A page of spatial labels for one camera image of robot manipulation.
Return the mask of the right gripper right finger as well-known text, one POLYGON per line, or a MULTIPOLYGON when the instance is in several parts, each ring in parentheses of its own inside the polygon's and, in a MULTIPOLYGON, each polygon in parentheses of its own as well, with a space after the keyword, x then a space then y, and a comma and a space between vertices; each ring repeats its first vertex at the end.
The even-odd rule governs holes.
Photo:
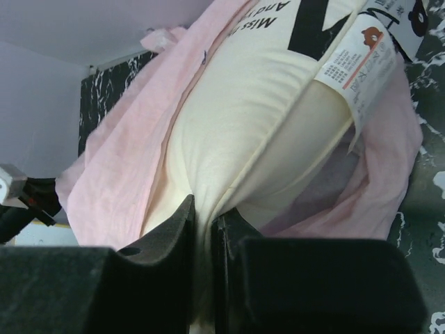
POLYGON ((217 333, 419 333, 403 254, 372 239, 264 237, 235 209, 211 226, 217 333))

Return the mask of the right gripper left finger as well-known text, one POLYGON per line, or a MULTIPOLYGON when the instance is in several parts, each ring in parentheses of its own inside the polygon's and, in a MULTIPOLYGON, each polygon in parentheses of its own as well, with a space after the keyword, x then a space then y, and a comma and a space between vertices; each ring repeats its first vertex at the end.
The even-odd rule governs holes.
POLYGON ((2 333, 187 333, 194 198, 121 250, 1 249, 2 333))

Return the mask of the pink purple printed pillowcase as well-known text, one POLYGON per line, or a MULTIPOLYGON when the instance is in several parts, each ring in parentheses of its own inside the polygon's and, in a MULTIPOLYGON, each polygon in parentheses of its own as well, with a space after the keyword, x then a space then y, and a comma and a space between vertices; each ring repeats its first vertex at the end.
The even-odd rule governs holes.
POLYGON ((82 245, 124 247, 143 223, 172 126, 186 98, 235 25, 260 1, 214 1, 188 29, 153 32, 157 52, 89 135, 56 193, 82 245))

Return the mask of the cream pillow with bear print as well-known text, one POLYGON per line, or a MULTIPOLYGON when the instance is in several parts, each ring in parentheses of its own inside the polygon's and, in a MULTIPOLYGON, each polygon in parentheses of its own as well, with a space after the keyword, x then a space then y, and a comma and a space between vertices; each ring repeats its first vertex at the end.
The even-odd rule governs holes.
POLYGON ((422 133, 404 72, 426 1, 260 1, 172 126, 144 232, 195 198, 192 333, 215 331, 211 223, 280 237, 386 239, 422 133))

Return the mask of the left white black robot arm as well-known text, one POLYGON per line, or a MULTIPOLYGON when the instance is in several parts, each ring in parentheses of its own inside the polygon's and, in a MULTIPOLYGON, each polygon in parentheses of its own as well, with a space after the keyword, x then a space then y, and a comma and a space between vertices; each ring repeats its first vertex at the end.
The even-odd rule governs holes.
POLYGON ((54 178, 27 177, 14 165, 1 164, 2 245, 35 219, 46 226, 55 225, 61 209, 54 178))

